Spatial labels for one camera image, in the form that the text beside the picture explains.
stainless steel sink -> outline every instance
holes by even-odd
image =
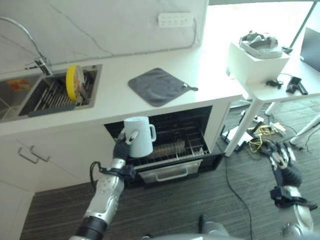
[[[50,77],[43,74],[19,77],[32,85],[25,91],[15,92],[7,81],[0,82],[0,122],[92,108],[101,69],[102,65],[82,67],[85,81],[76,102],[71,101],[67,94],[66,70],[54,72]]]
[[[19,115],[19,107],[26,99],[28,93],[32,90],[32,87],[37,84],[40,77],[41,74],[37,74],[30,76],[20,76],[13,79],[0,81],[0,120],[14,118]],[[31,86],[31,89],[14,91],[7,82],[9,80],[16,79],[25,79]]]

dishwasher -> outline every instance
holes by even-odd
[[[156,130],[153,153],[127,161],[134,166],[136,177],[126,180],[126,186],[153,186],[215,170],[224,154],[216,147],[211,152],[204,138],[212,108],[206,106],[149,116]],[[121,121],[104,126],[116,139],[124,124]]]

wall socket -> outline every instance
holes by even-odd
[[[191,27],[194,16],[191,12],[160,13],[158,23],[160,28],[185,28]]]

orange item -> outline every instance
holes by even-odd
[[[15,80],[6,81],[6,83],[12,88],[13,91],[19,92],[31,89],[31,85],[25,78],[19,78]]]

white mug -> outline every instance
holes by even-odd
[[[126,138],[129,138],[134,131],[138,131],[138,136],[130,147],[130,156],[142,158],[154,151],[152,143],[157,139],[156,128],[149,123],[147,116],[129,117],[123,121]]]

